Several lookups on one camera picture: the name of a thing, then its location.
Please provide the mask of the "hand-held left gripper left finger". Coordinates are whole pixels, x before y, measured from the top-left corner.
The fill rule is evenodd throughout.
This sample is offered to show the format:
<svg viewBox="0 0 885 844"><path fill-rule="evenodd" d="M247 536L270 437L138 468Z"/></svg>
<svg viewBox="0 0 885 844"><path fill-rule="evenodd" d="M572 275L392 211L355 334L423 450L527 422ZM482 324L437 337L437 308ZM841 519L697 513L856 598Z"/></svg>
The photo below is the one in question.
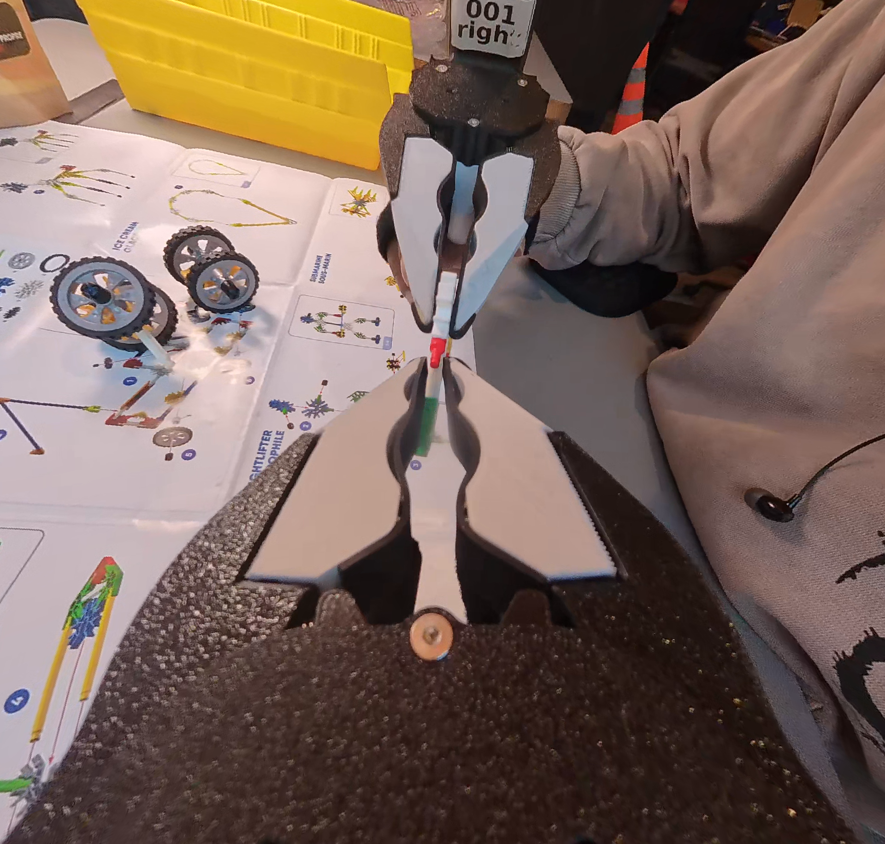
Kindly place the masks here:
<svg viewBox="0 0 885 844"><path fill-rule="evenodd" d="M406 471L419 444L425 360L393 377L314 437L248 562L254 582L370 588L422 565Z"/></svg>

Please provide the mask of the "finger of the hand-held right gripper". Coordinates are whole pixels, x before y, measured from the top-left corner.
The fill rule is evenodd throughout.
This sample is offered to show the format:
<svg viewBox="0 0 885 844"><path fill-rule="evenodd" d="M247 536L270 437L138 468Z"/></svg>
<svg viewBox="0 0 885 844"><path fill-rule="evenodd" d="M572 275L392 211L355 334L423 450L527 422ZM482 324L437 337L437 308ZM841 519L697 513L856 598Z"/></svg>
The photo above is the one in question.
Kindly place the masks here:
<svg viewBox="0 0 885 844"><path fill-rule="evenodd" d="M414 318L423 331L431 329L436 307L439 241L446 219L441 191L454 169L453 155L436 140L406 138L391 209Z"/></svg>
<svg viewBox="0 0 885 844"><path fill-rule="evenodd" d="M533 159L507 152L481 163L478 191L485 208L473 224L474 246L460 272L451 316L451 336L463 336L511 260L527 230L525 209L533 177Z"/></svg>

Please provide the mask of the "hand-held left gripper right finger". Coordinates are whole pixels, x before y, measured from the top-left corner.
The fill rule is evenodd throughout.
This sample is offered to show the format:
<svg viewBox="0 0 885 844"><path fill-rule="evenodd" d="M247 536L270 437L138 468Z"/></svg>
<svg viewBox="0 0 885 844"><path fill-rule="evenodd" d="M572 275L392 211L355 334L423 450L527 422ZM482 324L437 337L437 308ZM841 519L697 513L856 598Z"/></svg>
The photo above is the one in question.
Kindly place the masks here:
<svg viewBox="0 0 885 844"><path fill-rule="evenodd" d="M445 361L448 439L464 469L467 533L547 582L613 578L616 565L551 430L458 359Z"/></svg>

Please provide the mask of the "white snowflake connector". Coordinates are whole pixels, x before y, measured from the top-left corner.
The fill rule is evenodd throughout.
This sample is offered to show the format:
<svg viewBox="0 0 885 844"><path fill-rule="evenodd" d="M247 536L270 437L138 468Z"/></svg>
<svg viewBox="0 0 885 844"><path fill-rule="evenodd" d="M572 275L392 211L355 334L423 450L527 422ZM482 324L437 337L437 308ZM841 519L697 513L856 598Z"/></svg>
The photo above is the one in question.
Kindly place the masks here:
<svg viewBox="0 0 885 844"><path fill-rule="evenodd" d="M458 274L451 271L440 273L431 327L431 337L434 340L447 340L451 337L451 322L455 313L458 287Z"/></svg>

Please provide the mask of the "person's right forearm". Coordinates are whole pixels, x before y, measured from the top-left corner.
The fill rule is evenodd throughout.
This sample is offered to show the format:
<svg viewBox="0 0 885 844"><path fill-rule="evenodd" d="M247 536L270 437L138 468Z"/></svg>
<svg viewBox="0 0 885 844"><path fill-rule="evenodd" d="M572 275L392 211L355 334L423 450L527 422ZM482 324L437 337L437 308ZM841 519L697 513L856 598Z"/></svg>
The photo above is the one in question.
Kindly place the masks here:
<svg viewBox="0 0 885 844"><path fill-rule="evenodd" d="M811 248L883 219L884 0L844 0L796 41L619 134L560 127L526 252L551 271L706 272L807 222Z"/></svg>

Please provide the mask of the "person's right hand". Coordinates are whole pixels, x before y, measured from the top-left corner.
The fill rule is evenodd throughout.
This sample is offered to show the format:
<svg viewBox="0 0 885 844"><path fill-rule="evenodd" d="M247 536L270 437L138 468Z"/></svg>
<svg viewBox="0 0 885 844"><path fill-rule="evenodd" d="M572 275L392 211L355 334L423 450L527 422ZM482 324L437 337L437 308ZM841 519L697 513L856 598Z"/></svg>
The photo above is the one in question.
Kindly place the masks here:
<svg viewBox="0 0 885 844"><path fill-rule="evenodd" d="M404 297L409 305L412 305L414 302L413 293L407 279L400 247L396 239L388 244L384 259L386 259L391 275L395 280L395 285L397 286L400 294L402 295L402 297Z"/></svg>

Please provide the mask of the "dark cloth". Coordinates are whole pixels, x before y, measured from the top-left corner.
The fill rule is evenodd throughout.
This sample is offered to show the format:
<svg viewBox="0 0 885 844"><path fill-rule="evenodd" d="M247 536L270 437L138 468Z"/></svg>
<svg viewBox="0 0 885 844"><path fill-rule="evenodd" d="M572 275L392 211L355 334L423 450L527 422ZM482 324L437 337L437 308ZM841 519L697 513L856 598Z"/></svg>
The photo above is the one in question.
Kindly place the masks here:
<svg viewBox="0 0 885 844"><path fill-rule="evenodd" d="M669 296L679 275L650 264L598 266L583 262L550 270L530 259L532 269L547 285L582 311L617 319L643 311Z"/></svg>

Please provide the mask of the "orange traffic cone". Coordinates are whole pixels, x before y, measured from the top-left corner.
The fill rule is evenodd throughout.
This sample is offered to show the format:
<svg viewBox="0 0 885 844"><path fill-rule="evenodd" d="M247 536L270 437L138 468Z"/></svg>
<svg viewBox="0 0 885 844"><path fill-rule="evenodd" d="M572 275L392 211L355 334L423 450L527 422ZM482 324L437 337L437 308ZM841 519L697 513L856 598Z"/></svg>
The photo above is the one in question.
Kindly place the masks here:
<svg viewBox="0 0 885 844"><path fill-rule="evenodd" d="M647 42L627 76L611 129L613 135L643 121L648 55L649 43Z"/></svg>

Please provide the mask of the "white printed instruction sheet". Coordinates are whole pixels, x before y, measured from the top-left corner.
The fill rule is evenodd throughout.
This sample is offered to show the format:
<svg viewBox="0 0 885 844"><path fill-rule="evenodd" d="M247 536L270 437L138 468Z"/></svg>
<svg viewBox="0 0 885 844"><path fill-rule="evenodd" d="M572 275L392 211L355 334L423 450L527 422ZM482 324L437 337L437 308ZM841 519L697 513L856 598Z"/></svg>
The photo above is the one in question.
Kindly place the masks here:
<svg viewBox="0 0 885 844"><path fill-rule="evenodd" d="M117 645L196 530L426 352L375 244L377 183L58 122L2 130L2 837L59 770ZM215 228L254 309L196 307L167 239ZM175 303L171 374L64 326L73 261Z"/></svg>

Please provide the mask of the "toy wheel pair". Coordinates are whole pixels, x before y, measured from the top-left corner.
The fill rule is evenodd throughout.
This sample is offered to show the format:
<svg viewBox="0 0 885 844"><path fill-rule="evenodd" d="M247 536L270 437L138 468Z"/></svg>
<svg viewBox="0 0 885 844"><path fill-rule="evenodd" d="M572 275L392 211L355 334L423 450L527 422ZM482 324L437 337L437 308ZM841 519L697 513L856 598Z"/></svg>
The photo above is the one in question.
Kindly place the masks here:
<svg viewBox="0 0 885 844"><path fill-rule="evenodd" d="M165 243L163 261L196 307L217 315L254 309L260 287L258 268L215 228L178 230Z"/></svg>
<svg viewBox="0 0 885 844"><path fill-rule="evenodd" d="M131 264L111 257L69 263L52 282L50 305L76 334L129 356L149 355L160 374L173 371L165 347L178 326L176 305Z"/></svg>

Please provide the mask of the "stack of yellow plastic bins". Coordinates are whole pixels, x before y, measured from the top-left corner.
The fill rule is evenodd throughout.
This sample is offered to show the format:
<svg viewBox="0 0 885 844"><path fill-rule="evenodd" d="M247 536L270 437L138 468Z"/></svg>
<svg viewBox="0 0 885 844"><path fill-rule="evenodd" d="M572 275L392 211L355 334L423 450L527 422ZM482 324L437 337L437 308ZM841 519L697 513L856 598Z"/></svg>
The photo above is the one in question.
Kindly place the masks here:
<svg viewBox="0 0 885 844"><path fill-rule="evenodd" d="M374 170L409 20L351 0L75 0L139 111Z"/></svg>

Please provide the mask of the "construction toy kit box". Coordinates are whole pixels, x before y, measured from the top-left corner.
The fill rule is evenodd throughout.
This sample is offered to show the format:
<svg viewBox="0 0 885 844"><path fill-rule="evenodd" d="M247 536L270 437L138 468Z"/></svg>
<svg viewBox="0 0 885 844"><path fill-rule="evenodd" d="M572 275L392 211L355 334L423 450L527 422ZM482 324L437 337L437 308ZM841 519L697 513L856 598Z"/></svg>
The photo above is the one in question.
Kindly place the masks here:
<svg viewBox="0 0 885 844"><path fill-rule="evenodd" d="M23 0L1 0L1 128L32 126L69 112Z"/></svg>

